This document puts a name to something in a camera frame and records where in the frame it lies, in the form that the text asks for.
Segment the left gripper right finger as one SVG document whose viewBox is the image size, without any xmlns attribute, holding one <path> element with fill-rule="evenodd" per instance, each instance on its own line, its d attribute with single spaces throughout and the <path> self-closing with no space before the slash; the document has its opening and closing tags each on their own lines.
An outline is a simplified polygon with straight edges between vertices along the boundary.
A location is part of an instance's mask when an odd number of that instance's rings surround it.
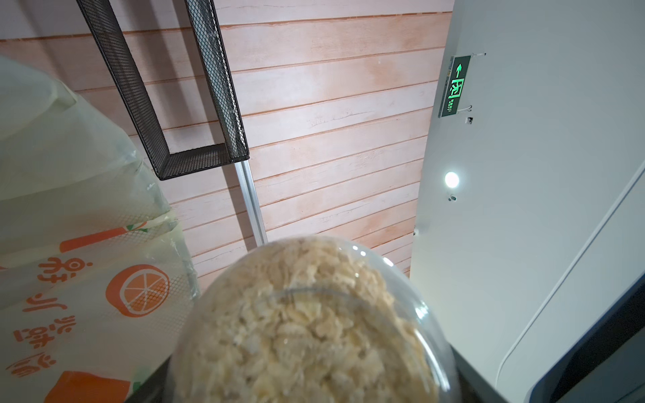
<svg viewBox="0 0 645 403">
<path fill-rule="evenodd" d="M 461 399 L 464 403 L 507 403 L 468 361 L 452 348 L 460 381 Z"/>
</svg>

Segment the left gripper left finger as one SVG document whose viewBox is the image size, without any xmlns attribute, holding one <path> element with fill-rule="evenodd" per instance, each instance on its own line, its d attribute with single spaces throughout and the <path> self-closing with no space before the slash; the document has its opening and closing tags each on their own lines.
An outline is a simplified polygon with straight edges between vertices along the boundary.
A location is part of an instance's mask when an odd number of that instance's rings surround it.
<svg viewBox="0 0 645 403">
<path fill-rule="evenodd" d="M 136 388 L 126 403 L 162 403 L 170 360 L 167 359 L 145 382 Z"/>
</svg>

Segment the glass oatmeal jar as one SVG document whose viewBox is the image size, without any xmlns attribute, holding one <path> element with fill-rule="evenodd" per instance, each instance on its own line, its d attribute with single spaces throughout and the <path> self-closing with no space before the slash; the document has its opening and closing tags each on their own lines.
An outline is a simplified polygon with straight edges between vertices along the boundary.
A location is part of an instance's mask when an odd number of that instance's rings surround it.
<svg viewBox="0 0 645 403">
<path fill-rule="evenodd" d="M 166 402 L 458 402 L 455 359 L 391 260 L 339 238 L 265 244 L 200 296 Z"/>
</svg>

